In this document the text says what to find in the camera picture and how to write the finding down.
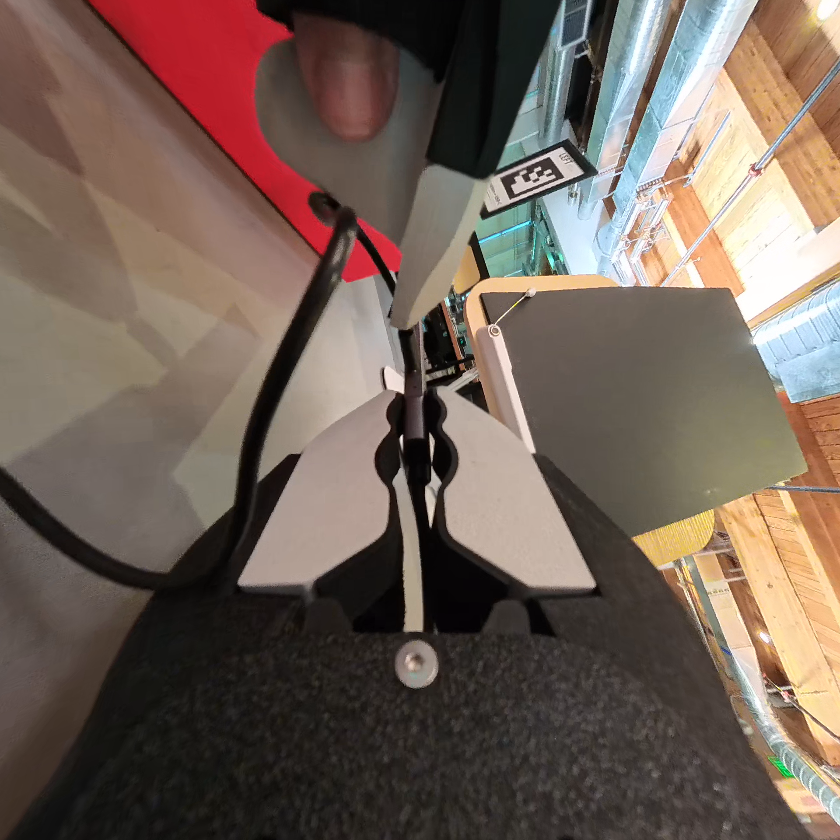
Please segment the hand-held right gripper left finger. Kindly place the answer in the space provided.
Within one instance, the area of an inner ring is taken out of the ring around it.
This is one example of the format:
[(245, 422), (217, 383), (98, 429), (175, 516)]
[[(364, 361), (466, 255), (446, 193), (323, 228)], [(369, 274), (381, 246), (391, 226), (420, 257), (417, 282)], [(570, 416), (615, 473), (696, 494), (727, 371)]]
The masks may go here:
[(394, 489), (403, 395), (383, 392), (305, 447), (262, 529), (238, 588), (332, 599), (358, 622), (402, 587)]

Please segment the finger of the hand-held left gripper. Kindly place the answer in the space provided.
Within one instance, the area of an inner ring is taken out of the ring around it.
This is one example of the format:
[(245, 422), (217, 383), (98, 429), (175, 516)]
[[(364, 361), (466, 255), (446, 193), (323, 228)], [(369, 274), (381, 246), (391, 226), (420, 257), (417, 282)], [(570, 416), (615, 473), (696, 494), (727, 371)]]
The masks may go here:
[(448, 294), (489, 181), (431, 164), (421, 174), (401, 244), (391, 325), (412, 329)]

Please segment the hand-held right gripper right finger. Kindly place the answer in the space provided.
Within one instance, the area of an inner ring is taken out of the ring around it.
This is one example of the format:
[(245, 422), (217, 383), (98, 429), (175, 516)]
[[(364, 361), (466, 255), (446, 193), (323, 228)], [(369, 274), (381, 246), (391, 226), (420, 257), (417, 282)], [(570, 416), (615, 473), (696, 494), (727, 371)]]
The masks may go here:
[(528, 631), (542, 631), (542, 602), (595, 595), (595, 577), (520, 437), (442, 389), (427, 395), (426, 412), (440, 481), (425, 559), (434, 630), (477, 634), (511, 603)]

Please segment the dark grey usb hub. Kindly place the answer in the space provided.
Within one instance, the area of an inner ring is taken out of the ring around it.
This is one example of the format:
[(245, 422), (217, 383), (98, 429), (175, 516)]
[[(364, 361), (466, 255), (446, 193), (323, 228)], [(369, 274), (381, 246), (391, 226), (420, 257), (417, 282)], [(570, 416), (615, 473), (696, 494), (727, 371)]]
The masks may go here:
[(425, 390), (422, 386), (404, 392), (402, 460), (407, 484), (424, 490), (432, 475), (432, 450), (425, 413)]

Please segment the red plastic bin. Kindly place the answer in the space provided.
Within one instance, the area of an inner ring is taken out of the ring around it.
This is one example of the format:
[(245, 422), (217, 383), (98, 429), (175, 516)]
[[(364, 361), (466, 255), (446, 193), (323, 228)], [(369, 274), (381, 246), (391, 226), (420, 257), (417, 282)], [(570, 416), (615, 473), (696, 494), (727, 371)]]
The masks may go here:
[(91, 8), (189, 112), (317, 254), (329, 240), (314, 184), (280, 162), (258, 124), (256, 73), (292, 38), (253, 1), (90, 1)]

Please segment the ceiling vent grille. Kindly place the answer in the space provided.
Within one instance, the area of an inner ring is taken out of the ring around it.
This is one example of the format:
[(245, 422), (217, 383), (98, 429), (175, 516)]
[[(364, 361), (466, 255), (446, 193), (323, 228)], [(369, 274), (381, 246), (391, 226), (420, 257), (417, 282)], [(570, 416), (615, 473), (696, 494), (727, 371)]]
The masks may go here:
[(593, 1), (562, 1), (560, 47), (571, 49), (586, 41)]

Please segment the marker sign on stand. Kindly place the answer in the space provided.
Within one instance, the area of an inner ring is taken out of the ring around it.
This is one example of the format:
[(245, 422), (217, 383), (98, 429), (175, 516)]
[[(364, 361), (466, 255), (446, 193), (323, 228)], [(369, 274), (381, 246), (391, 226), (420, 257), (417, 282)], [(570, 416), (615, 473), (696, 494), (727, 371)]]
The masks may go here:
[(494, 217), (596, 174), (596, 167), (572, 141), (562, 140), (499, 169), (488, 182), (479, 217)]

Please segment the wood-framed black board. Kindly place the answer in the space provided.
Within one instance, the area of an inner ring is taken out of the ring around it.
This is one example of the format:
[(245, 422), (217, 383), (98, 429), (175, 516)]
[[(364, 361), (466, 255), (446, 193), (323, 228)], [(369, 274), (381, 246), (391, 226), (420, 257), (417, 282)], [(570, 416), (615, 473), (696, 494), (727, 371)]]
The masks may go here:
[(639, 538), (807, 471), (730, 290), (501, 278), (465, 300), (486, 401)]

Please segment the metal sprinkler pipe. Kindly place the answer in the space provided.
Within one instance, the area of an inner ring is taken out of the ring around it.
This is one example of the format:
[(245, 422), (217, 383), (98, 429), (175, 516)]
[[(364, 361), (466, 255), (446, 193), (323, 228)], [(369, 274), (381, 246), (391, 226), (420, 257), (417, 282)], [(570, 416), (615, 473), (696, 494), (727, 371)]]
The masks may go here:
[(753, 164), (751, 164), (750, 168), (748, 169), (747, 174), (745, 175), (742, 182), (736, 187), (733, 193), (728, 197), (726, 202), (721, 206), (721, 209), (717, 212), (717, 214), (709, 221), (708, 225), (704, 230), (700, 233), (697, 239), (691, 244), (690, 247), (686, 250), (685, 254), (680, 258), (679, 262), (676, 266), (670, 271), (667, 277), (663, 280), (661, 287), (667, 287), (673, 283), (673, 281), (677, 278), (679, 273), (688, 266), (691, 262), (691, 257), (693, 254), (698, 250), (701, 244), (704, 243), (706, 238), (714, 232), (715, 226), (717, 226), (722, 219), (729, 214), (729, 212), (735, 207), (738, 200), (744, 196), (747, 191), (751, 188), (754, 182), (758, 181), (760, 177), (763, 175), (765, 169), (769, 166), (772, 160), (775, 157), (777, 150), (782, 146), (782, 143), (787, 140), (787, 138), (793, 133), (793, 131), (798, 127), (799, 123), (803, 120), (803, 118), (809, 114), (810, 108), (813, 104), (815, 104), (819, 98), (823, 95), (824, 91), (829, 87), (829, 85), (834, 81), (834, 79), (838, 76), (839, 73), (839, 59), (835, 61), (832, 65), (831, 69), (825, 74), (824, 78), (818, 83), (809, 97), (803, 101), (803, 104), (796, 112), (796, 114), (791, 118), (791, 120), (784, 126), (783, 130), (780, 132), (779, 136), (772, 142), (769, 146), (768, 150), (764, 152), (764, 154)]

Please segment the round silver ventilation duct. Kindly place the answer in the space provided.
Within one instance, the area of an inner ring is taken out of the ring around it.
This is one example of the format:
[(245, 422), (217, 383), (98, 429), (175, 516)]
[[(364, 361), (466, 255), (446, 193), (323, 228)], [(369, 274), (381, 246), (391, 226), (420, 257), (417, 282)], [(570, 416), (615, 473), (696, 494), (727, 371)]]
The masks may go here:
[(610, 191), (669, 8), (669, 1), (621, 1), (617, 6), (585, 153), (596, 173), (581, 188), (581, 219), (590, 218)]

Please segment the foil-wrapped ventilation duct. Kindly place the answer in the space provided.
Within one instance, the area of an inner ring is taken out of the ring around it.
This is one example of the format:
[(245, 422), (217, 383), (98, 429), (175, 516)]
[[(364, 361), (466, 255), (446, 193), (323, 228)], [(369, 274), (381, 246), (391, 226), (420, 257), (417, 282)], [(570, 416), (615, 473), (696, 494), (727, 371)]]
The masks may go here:
[(756, 6), (755, 1), (687, 1), (612, 195), (615, 212), (600, 233), (598, 268), (615, 277), (621, 237), (637, 215), (637, 195), (663, 178), (706, 102)]

